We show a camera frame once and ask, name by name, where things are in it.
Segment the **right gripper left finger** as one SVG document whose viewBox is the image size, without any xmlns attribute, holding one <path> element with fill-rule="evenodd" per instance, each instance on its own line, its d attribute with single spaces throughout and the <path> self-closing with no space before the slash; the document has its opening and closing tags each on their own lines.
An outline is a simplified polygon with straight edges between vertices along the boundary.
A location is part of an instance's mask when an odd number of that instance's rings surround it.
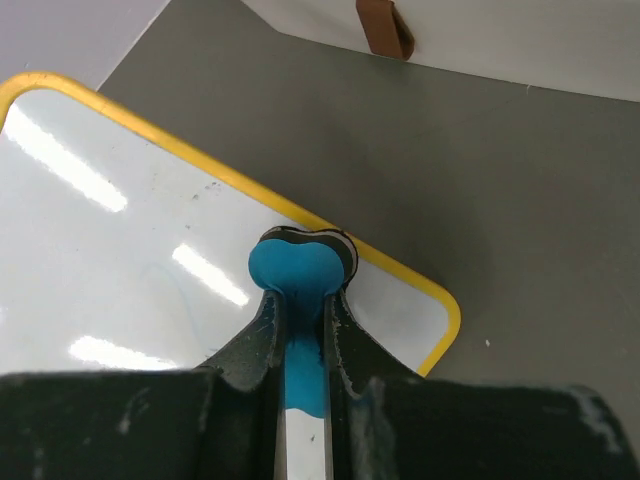
<svg viewBox="0 0 640 480">
<path fill-rule="evenodd" d="M 285 479 L 286 308 L 266 291 L 253 320 L 201 367 L 213 391 L 203 413 L 201 479 Z"/>
</svg>

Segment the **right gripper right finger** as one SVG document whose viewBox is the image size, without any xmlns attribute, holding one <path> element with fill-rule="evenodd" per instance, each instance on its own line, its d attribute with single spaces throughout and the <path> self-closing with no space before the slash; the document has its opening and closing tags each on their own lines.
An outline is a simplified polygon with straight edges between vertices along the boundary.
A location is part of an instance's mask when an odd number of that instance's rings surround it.
<svg viewBox="0 0 640 480">
<path fill-rule="evenodd" d="M 325 466 L 330 479 L 397 479 L 396 435 L 384 412 L 389 382 L 422 382 L 356 320 L 346 291 L 324 300 Z"/>
</svg>

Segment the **blue bone-shaped eraser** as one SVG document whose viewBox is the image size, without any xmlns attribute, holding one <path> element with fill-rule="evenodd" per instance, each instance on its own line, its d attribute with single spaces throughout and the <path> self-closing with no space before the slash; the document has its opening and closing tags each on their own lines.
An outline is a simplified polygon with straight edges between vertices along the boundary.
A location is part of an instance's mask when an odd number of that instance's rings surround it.
<svg viewBox="0 0 640 480">
<path fill-rule="evenodd" d="M 349 236 L 336 229 L 277 226 L 249 254 L 254 283 L 281 295 L 285 306 L 285 407 L 325 416 L 324 304 L 344 290 L 358 268 Z"/>
</svg>

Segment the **yellow framed whiteboard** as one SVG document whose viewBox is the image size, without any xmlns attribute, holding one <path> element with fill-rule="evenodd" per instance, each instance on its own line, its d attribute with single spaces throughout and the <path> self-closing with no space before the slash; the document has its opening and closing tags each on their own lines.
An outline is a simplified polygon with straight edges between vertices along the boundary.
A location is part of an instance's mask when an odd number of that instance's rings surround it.
<svg viewBox="0 0 640 480">
<path fill-rule="evenodd" d="M 201 365 L 254 319 L 248 260 L 276 225 L 325 220 L 75 81 L 1 87 L 1 475 L 201 479 Z M 360 325 L 426 375 L 456 301 L 359 239 Z M 452 479 L 436 383 L 391 381 L 397 479 Z M 286 412 L 286 478 L 329 478 L 324 421 Z"/>
</svg>

